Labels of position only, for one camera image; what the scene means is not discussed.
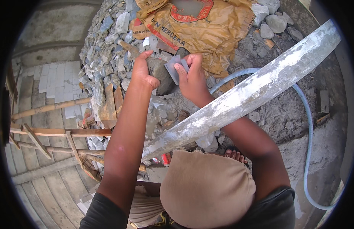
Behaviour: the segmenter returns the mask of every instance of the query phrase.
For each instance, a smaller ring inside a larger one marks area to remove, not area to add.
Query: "person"
[[[256,123],[241,117],[222,128],[233,141],[225,157],[176,149],[162,184],[136,182],[148,106],[160,82],[146,58],[136,58],[130,85],[105,153],[105,170],[86,216],[86,228],[125,228],[128,219],[147,228],[294,228],[294,190],[279,148]],[[209,93],[201,54],[175,64],[184,97],[202,108]],[[252,175],[244,166],[252,161]]]

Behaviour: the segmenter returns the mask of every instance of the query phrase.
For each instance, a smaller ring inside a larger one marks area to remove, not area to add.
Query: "foot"
[[[235,150],[230,150],[230,149],[227,149],[225,151],[225,154],[224,154],[225,157],[230,157],[230,158],[233,158],[239,162],[242,162],[243,164],[247,164],[247,160],[244,159],[244,156],[241,154],[241,152],[237,152]]]

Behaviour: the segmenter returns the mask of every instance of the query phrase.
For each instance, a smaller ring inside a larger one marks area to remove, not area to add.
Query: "blue hose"
[[[255,73],[258,70],[260,70],[261,68],[250,68],[250,69],[243,69],[240,71],[236,71],[235,73],[230,74],[229,76],[225,77],[224,79],[220,80],[219,83],[217,83],[213,88],[210,89],[210,94],[213,94],[220,86],[222,86],[223,84],[225,84],[226,82],[228,82],[229,80],[235,79],[239,76],[245,75],[245,74],[249,74],[249,73]],[[308,170],[309,170],[309,163],[311,161],[311,154],[312,154],[312,141],[313,141],[313,120],[312,120],[312,113],[311,113],[311,109],[309,107],[308,101],[306,96],[304,95],[303,91],[299,88],[299,86],[297,84],[293,85],[294,90],[296,90],[296,92],[299,94],[299,97],[301,98],[305,110],[306,110],[306,114],[307,114],[307,118],[308,118],[308,127],[309,127],[309,135],[308,135],[308,151],[307,151],[307,159],[306,159],[306,166],[304,168],[304,193],[308,199],[308,201],[316,208],[322,209],[322,210],[329,210],[331,208],[333,208],[337,203],[331,205],[331,206],[322,206],[320,204],[317,204],[312,197],[309,195],[308,192]]]

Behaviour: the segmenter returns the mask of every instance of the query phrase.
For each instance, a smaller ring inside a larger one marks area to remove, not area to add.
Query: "bamboo pole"
[[[17,141],[17,143],[21,147],[38,149],[38,147],[33,143],[27,143],[27,142],[23,142],[23,141]],[[46,146],[46,145],[44,145],[44,147],[47,149],[47,151],[51,151],[51,152],[73,153],[73,150],[70,148],[54,147],[54,146]],[[79,154],[89,154],[89,155],[104,155],[105,154],[105,150],[77,149],[77,151]]]
[[[90,101],[91,101],[90,98],[80,98],[80,99],[75,99],[75,100],[71,100],[71,101],[65,101],[62,103],[54,103],[51,105],[38,107],[38,108],[34,108],[34,109],[30,109],[30,110],[26,110],[23,112],[13,114],[12,120],[16,120],[16,119],[23,118],[26,116],[31,116],[34,114],[52,111],[52,110],[60,109],[60,108],[64,108],[64,107],[70,107],[70,106],[75,106],[75,105],[79,105],[79,104],[89,103]]]

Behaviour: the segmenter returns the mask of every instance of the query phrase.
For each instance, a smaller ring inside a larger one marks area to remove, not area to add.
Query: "beige hat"
[[[209,229],[239,221],[255,191],[255,181],[243,163],[199,151],[174,150],[160,198],[181,226]]]

